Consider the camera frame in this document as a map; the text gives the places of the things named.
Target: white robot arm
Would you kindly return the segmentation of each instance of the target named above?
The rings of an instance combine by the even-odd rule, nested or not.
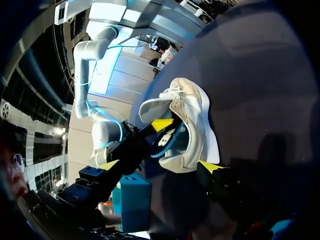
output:
[[[119,45],[140,35],[153,35],[178,45],[185,45],[204,27],[205,23],[173,0],[67,0],[55,8],[56,25],[67,22],[76,14],[90,8],[86,32],[92,40],[79,42],[74,56],[74,104],[78,118],[94,121],[92,165],[106,160],[106,146],[120,142],[122,124],[88,101],[89,61],[102,59],[109,45]]]

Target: ceiling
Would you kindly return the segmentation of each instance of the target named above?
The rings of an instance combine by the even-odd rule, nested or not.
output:
[[[84,29],[85,19],[83,11],[70,23],[71,40]],[[64,27],[51,25],[25,50],[1,98],[33,120],[67,127],[70,113],[62,107],[73,104],[74,76],[67,60]]]

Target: table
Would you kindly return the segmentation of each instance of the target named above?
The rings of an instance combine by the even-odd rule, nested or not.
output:
[[[298,210],[320,157],[319,91],[302,43],[278,10],[251,0],[218,17],[165,66],[133,105],[130,122],[142,127],[141,103],[177,77],[194,81],[210,98],[220,164],[262,166],[252,174],[262,191]],[[196,231],[207,239],[228,222],[193,172],[174,174],[149,163],[143,174],[158,221],[152,231]]]

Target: eyeglasses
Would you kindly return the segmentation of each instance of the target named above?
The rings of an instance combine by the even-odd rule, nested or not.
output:
[[[13,166],[18,173],[23,174],[25,172],[25,159],[20,153],[14,155]]]

